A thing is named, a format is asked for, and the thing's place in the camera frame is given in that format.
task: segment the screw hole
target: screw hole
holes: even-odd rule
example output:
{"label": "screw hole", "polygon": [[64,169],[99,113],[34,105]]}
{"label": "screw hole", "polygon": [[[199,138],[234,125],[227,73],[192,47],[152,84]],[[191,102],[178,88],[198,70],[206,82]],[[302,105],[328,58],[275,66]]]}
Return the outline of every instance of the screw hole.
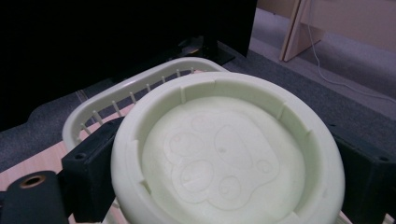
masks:
{"label": "screw hole", "polygon": [[86,156],[87,156],[87,155],[85,155],[85,153],[78,153],[78,154],[75,156],[75,159],[76,159],[76,160],[82,160],[82,159],[84,159]]}
{"label": "screw hole", "polygon": [[29,188],[35,187],[35,186],[43,183],[45,179],[46,179],[46,177],[44,175],[34,175],[34,176],[31,176],[31,177],[25,179],[20,184],[20,187],[22,189],[29,189]]}

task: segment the pale green plastic bowl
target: pale green plastic bowl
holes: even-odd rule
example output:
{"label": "pale green plastic bowl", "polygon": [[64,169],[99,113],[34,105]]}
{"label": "pale green plastic bowl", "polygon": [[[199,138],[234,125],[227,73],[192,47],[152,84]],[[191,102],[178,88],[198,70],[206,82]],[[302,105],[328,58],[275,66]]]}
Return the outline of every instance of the pale green plastic bowl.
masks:
{"label": "pale green plastic bowl", "polygon": [[303,101],[231,72],[180,77],[122,122],[113,187],[131,223],[333,224],[344,200],[338,148]]}

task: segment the cable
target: cable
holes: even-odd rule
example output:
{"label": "cable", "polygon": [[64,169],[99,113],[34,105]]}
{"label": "cable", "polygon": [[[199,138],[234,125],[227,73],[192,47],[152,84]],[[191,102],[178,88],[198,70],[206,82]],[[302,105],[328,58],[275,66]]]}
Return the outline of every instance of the cable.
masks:
{"label": "cable", "polygon": [[314,55],[315,55],[315,58],[317,59],[317,62],[318,62],[318,72],[319,72],[319,74],[320,74],[320,77],[323,78],[323,80],[325,80],[325,81],[327,81],[327,82],[329,82],[329,83],[332,83],[333,85],[338,85],[338,86],[347,87],[347,88],[349,88],[350,90],[355,91],[355,92],[357,92],[357,93],[360,93],[360,94],[362,94],[362,95],[366,95],[366,96],[369,96],[369,97],[378,98],[378,99],[381,99],[381,100],[388,100],[388,101],[391,101],[392,103],[396,104],[396,100],[394,100],[394,99],[392,99],[392,98],[388,98],[388,97],[383,97],[383,96],[379,96],[379,95],[370,94],[370,93],[367,93],[367,92],[365,92],[365,91],[360,91],[360,90],[357,90],[357,89],[355,89],[355,88],[353,88],[353,87],[351,87],[351,86],[349,86],[349,85],[347,85],[347,84],[345,84],[345,83],[331,81],[331,80],[327,79],[325,76],[323,76],[323,74],[321,73],[321,68],[320,68],[320,60],[319,60],[318,55],[317,55],[317,52],[316,52],[316,50],[315,50],[314,41],[313,41],[312,35],[311,35],[311,26],[309,25],[309,24],[311,23],[311,14],[312,14],[312,13],[311,13],[311,11],[312,11],[311,8],[312,8],[312,5],[313,5],[312,2],[313,2],[313,1],[311,1],[310,3],[308,3],[308,4],[309,4],[309,15],[308,15],[308,23],[307,23],[307,25],[308,25],[308,33],[309,33],[309,38],[310,38],[310,41],[311,41],[312,50],[313,50]]}

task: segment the dark background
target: dark background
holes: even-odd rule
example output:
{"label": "dark background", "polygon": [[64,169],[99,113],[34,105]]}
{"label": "dark background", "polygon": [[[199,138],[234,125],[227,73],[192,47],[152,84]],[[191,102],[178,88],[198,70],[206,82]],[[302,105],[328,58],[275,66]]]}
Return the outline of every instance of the dark background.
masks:
{"label": "dark background", "polygon": [[164,63],[192,36],[246,56],[255,8],[253,0],[0,1],[0,131],[46,102]]}

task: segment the embossed paw print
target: embossed paw print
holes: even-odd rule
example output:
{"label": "embossed paw print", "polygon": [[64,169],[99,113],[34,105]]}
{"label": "embossed paw print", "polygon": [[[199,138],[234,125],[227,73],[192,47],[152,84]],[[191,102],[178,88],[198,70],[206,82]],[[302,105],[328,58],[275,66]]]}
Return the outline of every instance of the embossed paw print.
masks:
{"label": "embossed paw print", "polygon": [[173,164],[174,188],[188,203],[240,208],[279,172],[276,154],[260,129],[234,112],[189,116],[166,136],[163,149]]}

